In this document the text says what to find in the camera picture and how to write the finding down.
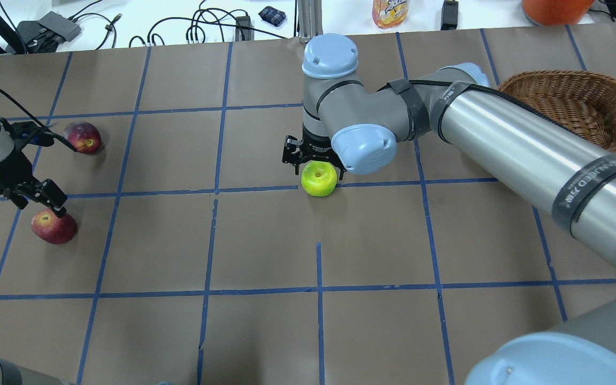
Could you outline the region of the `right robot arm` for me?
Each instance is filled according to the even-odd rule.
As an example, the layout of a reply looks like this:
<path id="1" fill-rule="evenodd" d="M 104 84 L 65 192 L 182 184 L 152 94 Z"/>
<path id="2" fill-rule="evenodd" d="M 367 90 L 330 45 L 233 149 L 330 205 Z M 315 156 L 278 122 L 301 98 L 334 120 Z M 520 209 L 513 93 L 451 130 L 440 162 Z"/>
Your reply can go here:
<path id="1" fill-rule="evenodd" d="M 452 144 L 616 270 L 616 153 L 490 88 L 473 63 L 400 79 L 369 94 L 349 37 L 305 47 L 303 138 L 282 160 L 377 172 L 397 144 L 428 132 Z M 616 300 L 544 332 L 515 338 L 470 371 L 467 384 L 616 384 Z"/>

